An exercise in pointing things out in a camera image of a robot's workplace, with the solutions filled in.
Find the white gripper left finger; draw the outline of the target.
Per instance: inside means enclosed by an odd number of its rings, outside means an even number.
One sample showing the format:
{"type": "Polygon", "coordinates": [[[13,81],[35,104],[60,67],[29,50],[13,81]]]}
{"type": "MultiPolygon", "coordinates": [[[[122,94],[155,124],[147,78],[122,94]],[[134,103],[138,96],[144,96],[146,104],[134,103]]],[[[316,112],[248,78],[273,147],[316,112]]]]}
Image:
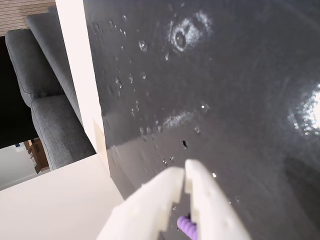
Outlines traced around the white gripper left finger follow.
{"type": "Polygon", "coordinates": [[[169,167],[116,206],[98,240],[156,240],[168,229],[173,204],[179,203],[185,170],[169,167]]]}

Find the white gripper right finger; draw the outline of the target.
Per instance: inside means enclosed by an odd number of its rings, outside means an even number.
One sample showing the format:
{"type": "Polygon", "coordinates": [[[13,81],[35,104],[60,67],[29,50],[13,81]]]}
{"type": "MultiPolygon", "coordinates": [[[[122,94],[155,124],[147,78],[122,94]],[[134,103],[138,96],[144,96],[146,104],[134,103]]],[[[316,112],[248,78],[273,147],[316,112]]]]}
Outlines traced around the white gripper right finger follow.
{"type": "Polygon", "coordinates": [[[199,240],[250,240],[251,236],[212,173],[198,160],[184,164],[184,192],[199,240]]]}

